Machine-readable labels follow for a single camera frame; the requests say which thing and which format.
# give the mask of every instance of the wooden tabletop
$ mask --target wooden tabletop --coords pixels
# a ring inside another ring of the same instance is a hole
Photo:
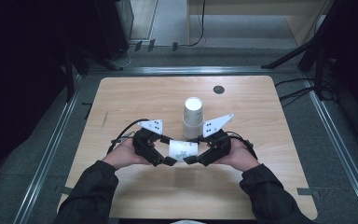
[[[222,86],[222,94],[213,92]],[[308,183],[298,159],[272,79],[254,77],[108,77],[102,80],[83,132],[66,187],[103,158],[115,139],[137,119],[163,119],[163,134],[184,140],[185,100],[203,102],[205,120],[230,113],[224,131],[239,133],[255,145],[259,161],[281,180],[301,211],[315,219],[311,196],[297,188]],[[138,131],[135,125],[130,131]],[[156,149],[168,156],[168,145]],[[208,149],[200,145],[200,152]],[[111,217],[182,219],[255,219],[248,196],[240,189],[241,172],[225,165],[133,165],[117,171],[119,184]]]

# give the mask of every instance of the black sleeve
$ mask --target black sleeve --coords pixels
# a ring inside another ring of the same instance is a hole
[[[117,184],[115,167],[96,161],[83,172],[53,223],[108,223]]]
[[[296,200],[264,164],[242,177],[241,189],[249,195],[258,223],[314,223],[301,213]]]

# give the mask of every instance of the person's left hand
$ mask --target person's left hand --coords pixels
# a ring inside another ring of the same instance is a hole
[[[132,145],[131,138],[121,142],[113,151],[107,154],[102,161],[113,165],[116,170],[133,164],[150,165],[145,158],[135,154],[135,148]]]

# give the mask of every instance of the person's right hand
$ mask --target person's right hand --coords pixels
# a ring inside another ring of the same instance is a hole
[[[246,146],[235,138],[231,138],[231,150],[229,154],[213,164],[230,165],[234,169],[242,172],[260,165],[257,159],[246,149]]]

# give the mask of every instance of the light wood table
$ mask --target light wood table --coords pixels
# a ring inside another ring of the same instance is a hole
[[[187,0],[187,44],[190,44],[190,16],[202,14],[203,0]],[[333,0],[208,0],[205,15],[282,15],[299,46],[331,7]]]
[[[213,92],[225,88],[223,94]],[[301,211],[316,218],[296,148],[272,79],[255,77],[109,77],[102,80],[89,114],[66,187],[72,188],[82,172],[106,154],[110,141],[137,119],[163,119],[163,133],[183,140],[185,100],[203,101],[205,119],[229,113],[233,120],[224,131],[239,133],[255,144],[259,161],[282,181]],[[135,125],[131,130],[138,131]],[[156,149],[168,155],[168,145]],[[200,145],[200,151],[208,149]],[[119,184],[111,217],[254,219],[248,196],[240,189],[241,172],[225,165],[133,165],[117,171]]]

